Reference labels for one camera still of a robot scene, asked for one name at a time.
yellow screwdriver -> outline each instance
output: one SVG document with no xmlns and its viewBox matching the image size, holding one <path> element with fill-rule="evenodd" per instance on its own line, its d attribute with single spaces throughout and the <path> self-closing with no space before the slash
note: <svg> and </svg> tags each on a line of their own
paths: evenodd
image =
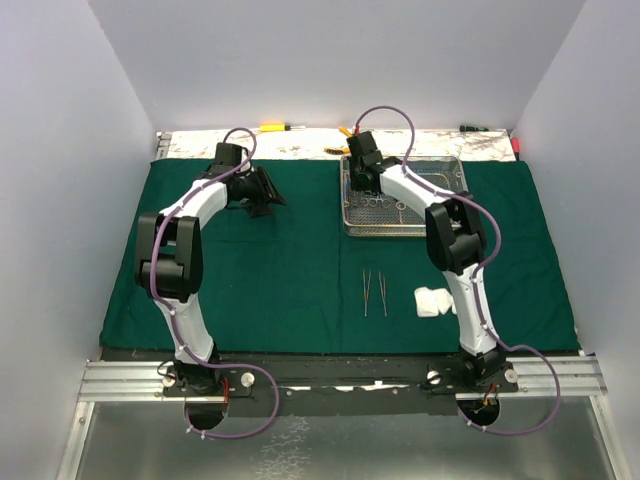
<svg viewBox="0 0 640 480">
<path fill-rule="evenodd" d="M 304 130 L 304 125 L 291 126 L 286 123 L 269 123 L 267 125 L 260 125 L 261 132 L 288 132 L 289 130 Z"/>
</svg>

robotic arm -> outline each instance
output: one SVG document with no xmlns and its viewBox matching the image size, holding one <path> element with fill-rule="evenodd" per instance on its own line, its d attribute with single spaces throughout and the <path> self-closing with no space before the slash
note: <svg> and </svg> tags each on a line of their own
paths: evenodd
<svg viewBox="0 0 640 480">
<path fill-rule="evenodd" d="M 449 284 L 460 325 L 460 353 L 463 374 L 470 386 L 486 383 L 506 364 L 504 350 L 497 345 L 483 282 L 487 241 L 476 209 L 451 198 L 453 192 L 440 189 L 403 171 L 395 157 L 383 158 L 371 132 L 363 132 L 347 139 L 351 156 L 349 170 L 351 188 L 356 191 L 390 195 L 417 212 L 426 222 L 427 253 Z M 423 182 L 428 189 L 418 183 Z M 469 192 L 458 193 L 468 199 Z M 473 282 L 477 283 L 479 302 L 474 297 Z M 482 308 L 484 318 L 478 311 Z"/>
<path fill-rule="evenodd" d="M 218 362 L 215 342 L 206 329 L 198 302 L 203 274 L 201 229 L 233 201 L 240 202 L 251 217 L 272 213 L 269 206 L 272 203 L 286 205 L 266 170 L 263 167 L 254 168 L 246 160 L 245 165 L 226 180 L 211 183 L 212 179 L 237 169 L 246 154 L 246 149 L 239 145 L 218 143 L 213 163 L 177 202 L 159 214 L 147 213 L 138 220 L 135 282 L 153 297 L 150 281 L 153 246 L 165 217 L 179 207 L 178 212 L 171 216 L 161 239 L 165 251 L 159 253 L 156 264 L 156 289 L 160 301 L 155 302 L 173 337 L 176 372 L 184 377 L 199 377 L 189 382 L 191 384 L 211 384 L 211 381 L 206 381 L 202 376 L 216 375 L 217 372 L 209 370 L 205 373 L 197 365 L 197 360 L 185 351 L 184 345 L 188 345 L 190 353 L 199 360 Z M 180 326 L 179 334 L 175 331 L 170 308 Z M 218 383 L 217 378 L 210 380 L 213 380 L 214 385 Z"/>
</svg>

white wall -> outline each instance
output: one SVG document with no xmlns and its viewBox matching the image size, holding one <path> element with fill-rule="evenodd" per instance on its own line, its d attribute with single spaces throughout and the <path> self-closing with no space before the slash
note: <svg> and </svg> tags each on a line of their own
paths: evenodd
<svg viewBox="0 0 640 480">
<path fill-rule="evenodd" d="M 83 0 L 0 15 L 0 478 L 55 478 L 154 131 Z"/>
<path fill-rule="evenodd" d="M 640 478 L 640 3 L 587 1 L 516 134 Z"/>
<path fill-rule="evenodd" d="M 515 126 L 583 0 L 89 0 L 162 130 Z M 397 126 L 381 113 L 373 126 Z"/>
</svg>

wire mesh tray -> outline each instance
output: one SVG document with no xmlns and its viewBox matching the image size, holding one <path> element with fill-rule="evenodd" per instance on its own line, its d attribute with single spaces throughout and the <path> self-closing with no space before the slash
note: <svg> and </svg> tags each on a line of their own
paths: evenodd
<svg viewBox="0 0 640 480">
<path fill-rule="evenodd" d="M 411 169 L 425 180 L 453 192 L 467 189 L 462 163 L 456 157 L 409 157 Z M 424 237 L 424 221 L 389 195 L 351 190 L 349 161 L 342 157 L 340 195 L 342 220 L 352 237 Z"/>
</svg>

green cloth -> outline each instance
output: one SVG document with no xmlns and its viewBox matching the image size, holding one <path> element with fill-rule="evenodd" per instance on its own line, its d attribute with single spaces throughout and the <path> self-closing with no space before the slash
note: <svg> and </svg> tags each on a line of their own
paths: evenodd
<svg viewBox="0 0 640 480">
<path fill-rule="evenodd" d="M 208 160 L 154 162 L 136 218 L 177 200 Z M 227 351 L 426 353 L 458 349 L 449 313 L 419 318 L 416 288 L 446 287 L 424 238 L 353 238 L 342 228 L 339 162 L 256 161 L 286 198 L 275 215 L 215 215 L 202 232 L 199 298 L 207 328 Z M 494 324 L 509 344 L 579 348 L 573 316 L 538 195 L 523 162 L 465 163 L 469 189 L 500 224 L 503 246 L 486 269 Z M 494 235 L 485 224 L 490 246 Z M 170 349 L 159 309 L 133 281 L 136 222 L 100 336 L 103 346 Z M 364 317 L 362 269 L 371 269 Z M 378 271 L 386 277 L 382 308 Z"/>
</svg>

